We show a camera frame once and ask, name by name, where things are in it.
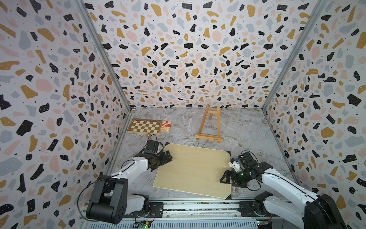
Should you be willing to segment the light wooden canvas board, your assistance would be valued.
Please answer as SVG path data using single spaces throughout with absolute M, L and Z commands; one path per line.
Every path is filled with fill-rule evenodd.
M 158 168 L 155 188 L 226 199 L 232 193 L 230 184 L 220 183 L 230 169 L 231 155 L 224 150 L 169 143 L 165 146 L 172 161 Z

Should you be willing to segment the small wooden easel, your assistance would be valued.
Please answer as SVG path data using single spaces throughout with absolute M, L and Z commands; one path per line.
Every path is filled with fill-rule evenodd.
M 211 140 L 218 143 L 223 142 L 221 137 L 221 111 L 220 107 L 211 108 L 207 105 L 203 115 L 198 133 L 195 135 L 197 140 Z

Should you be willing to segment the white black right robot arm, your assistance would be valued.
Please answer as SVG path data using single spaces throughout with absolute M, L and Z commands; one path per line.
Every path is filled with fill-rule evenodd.
M 301 229 L 344 229 L 346 225 L 335 201 L 327 194 L 308 191 L 281 175 L 267 162 L 257 163 L 244 153 L 246 168 L 239 173 L 229 167 L 233 161 L 227 151 L 184 149 L 171 151 L 172 162 L 160 167 L 154 187 L 215 198 L 227 198 L 240 181 L 256 180 L 267 185 L 288 201 L 281 201 L 270 192 L 256 196 L 254 204 L 260 215 L 272 213 Z

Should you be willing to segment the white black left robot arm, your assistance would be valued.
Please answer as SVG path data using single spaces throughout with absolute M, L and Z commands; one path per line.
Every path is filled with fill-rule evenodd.
M 102 221 L 119 224 L 124 216 L 150 216 L 153 212 L 147 195 L 128 194 L 133 181 L 146 171 L 153 172 L 172 162 L 173 157 L 164 145 L 156 140 L 147 140 L 145 146 L 122 165 L 120 170 L 101 175 L 93 182 L 91 198 L 86 210 L 87 221 Z

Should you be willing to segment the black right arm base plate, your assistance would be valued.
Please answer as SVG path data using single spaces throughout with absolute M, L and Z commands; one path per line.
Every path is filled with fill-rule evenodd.
M 271 214 L 266 213 L 258 213 L 255 208 L 255 203 L 253 201 L 240 201 L 239 209 L 242 217 L 270 217 Z

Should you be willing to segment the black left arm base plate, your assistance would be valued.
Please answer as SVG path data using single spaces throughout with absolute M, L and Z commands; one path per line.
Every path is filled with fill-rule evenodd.
M 130 214 L 124 215 L 124 219 L 145 219 L 149 218 L 162 218 L 164 210 L 164 203 L 163 202 L 150 202 L 148 207 L 144 206 L 141 211 L 135 211 Z

